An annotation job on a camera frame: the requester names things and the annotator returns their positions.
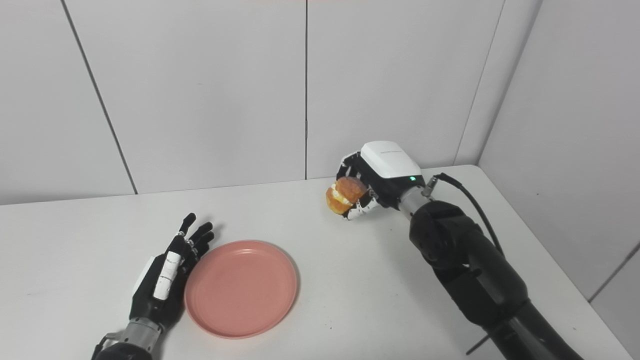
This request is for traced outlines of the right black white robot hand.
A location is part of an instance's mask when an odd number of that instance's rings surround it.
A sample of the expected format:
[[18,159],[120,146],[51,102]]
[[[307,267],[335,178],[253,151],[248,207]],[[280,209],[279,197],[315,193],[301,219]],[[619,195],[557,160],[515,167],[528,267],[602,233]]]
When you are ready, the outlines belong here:
[[430,200],[425,190],[418,164],[396,142],[376,140],[342,158],[336,180],[326,191],[326,202],[348,221],[377,207],[409,217]]

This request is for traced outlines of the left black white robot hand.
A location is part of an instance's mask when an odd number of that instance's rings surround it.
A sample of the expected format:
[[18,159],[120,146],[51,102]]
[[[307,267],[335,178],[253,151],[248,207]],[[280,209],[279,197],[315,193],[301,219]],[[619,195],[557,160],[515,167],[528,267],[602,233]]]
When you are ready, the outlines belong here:
[[196,219],[196,214],[188,214],[166,250],[151,258],[142,271],[132,295],[130,321],[150,321],[162,331],[178,323],[185,308],[187,280],[215,239],[210,221],[188,235]]

